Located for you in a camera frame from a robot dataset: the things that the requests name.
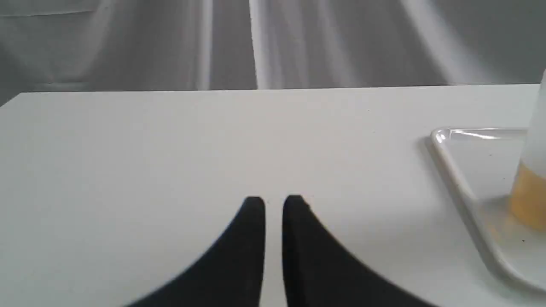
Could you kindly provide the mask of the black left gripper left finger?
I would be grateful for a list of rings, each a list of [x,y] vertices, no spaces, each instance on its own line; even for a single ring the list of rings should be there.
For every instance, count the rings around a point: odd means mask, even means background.
[[[247,197],[224,233],[188,269],[133,307],[257,307],[261,301],[266,211]]]

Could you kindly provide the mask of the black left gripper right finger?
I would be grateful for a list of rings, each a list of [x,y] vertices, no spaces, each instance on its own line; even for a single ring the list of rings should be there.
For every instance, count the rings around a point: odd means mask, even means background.
[[[289,307],[429,307],[357,260],[299,195],[285,199],[282,266]]]

